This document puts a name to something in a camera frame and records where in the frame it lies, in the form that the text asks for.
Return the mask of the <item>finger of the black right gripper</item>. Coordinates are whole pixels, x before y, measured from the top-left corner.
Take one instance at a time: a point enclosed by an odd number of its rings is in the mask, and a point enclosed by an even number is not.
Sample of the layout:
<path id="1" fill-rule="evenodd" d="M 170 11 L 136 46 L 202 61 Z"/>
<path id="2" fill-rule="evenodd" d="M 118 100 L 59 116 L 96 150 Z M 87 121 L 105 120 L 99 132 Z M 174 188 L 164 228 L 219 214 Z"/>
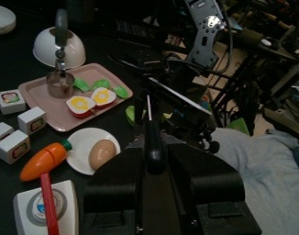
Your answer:
<path id="1" fill-rule="evenodd" d="M 139 94 L 135 96 L 135 123 L 138 125 L 142 124 L 142 120 L 143 120 L 146 95 L 147 95 L 146 91 L 142 90 Z"/>
<path id="2" fill-rule="evenodd" d="M 158 123 L 159 130 L 172 134 L 172 107 L 155 93 L 151 94 L 151 117 Z"/>

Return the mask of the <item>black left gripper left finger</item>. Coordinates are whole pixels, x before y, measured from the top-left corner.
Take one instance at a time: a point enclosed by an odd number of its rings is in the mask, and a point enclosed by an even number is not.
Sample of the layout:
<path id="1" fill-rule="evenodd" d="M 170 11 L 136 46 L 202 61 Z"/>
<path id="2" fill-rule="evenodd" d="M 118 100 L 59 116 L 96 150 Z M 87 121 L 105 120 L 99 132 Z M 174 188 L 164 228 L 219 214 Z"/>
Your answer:
<path id="1" fill-rule="evenodd" d="M 142 235 L 143 136 L 95 171 L 83 196 L 87 235 Z"/>

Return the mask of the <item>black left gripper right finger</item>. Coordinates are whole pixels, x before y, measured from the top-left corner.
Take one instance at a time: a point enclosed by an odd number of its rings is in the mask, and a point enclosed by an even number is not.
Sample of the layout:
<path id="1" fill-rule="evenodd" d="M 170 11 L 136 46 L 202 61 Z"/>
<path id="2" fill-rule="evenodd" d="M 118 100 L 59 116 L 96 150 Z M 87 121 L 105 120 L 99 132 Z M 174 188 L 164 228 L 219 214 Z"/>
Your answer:
<path id="1" fill-rule="evenodd" d="M 262 235 L 238 171 L 184 143 L 168 146 L 183 235 Z"/>

